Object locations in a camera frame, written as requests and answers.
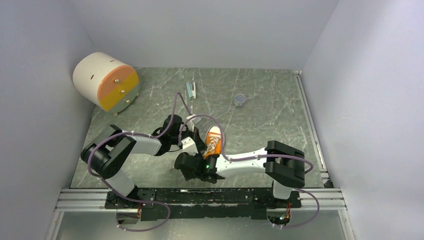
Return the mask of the orange canvas sneaker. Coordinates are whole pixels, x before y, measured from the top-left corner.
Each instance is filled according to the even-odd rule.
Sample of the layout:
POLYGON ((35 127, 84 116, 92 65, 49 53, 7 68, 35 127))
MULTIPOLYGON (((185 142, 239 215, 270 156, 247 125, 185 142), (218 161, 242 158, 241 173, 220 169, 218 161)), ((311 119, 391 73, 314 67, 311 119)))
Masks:
POLYGON ((219 155, 222 151, 222 132, 217 126, 211 126, 206 133, 204 143, 206 150, 202 154, 203 158, 206 159, 210 155, 219 155))

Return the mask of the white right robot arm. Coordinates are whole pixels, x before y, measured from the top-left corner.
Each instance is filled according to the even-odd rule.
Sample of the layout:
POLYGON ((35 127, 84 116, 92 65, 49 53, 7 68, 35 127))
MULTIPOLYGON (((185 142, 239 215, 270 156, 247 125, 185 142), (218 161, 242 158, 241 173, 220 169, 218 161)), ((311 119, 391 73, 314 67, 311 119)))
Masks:
POLYGON ((212 184, 236 175, 266 174, 273 180, 269 199, 275 207, 287 203, 292 190, 305 186, 307 161, 299 149, 276 140, 268 141, 266 147, 228 156, 223 155, 220 144, 216 148, 220 152, 206 157, 200 153, 180 153, 174 168, 187 181, 199 179, 212 184))

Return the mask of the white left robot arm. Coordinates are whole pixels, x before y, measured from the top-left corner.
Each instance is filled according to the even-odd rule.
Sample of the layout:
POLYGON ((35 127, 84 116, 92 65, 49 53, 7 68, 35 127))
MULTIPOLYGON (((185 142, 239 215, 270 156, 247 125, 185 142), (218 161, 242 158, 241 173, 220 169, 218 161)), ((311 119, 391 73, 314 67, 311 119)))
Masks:
POLYGON ((170 152, 172 146, 183 149, 182 141, 190 138, 197 152, 207 149, 196 127, 183 126, 178 115, 169 115, 163 125, 151 135, 131 134, 111 124, 94 140, 84 147, 80 158, 91 171, 100 176, 116 192, 118 201, 126 208, 132 208, 140 199, 139 188, 121 169, 128 156, 145 154, 161 156, 170 152))

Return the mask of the white shoelace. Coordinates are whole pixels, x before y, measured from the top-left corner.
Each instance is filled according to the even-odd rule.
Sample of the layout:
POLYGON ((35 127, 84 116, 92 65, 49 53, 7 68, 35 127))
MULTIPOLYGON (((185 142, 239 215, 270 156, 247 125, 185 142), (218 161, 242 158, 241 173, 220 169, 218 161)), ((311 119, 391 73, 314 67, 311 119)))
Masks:
POLYGON ((205 144, 207 146, 207 155, 214 155, 221 153, 222 135, 220 133, 209 132, 206 135, 205 144))

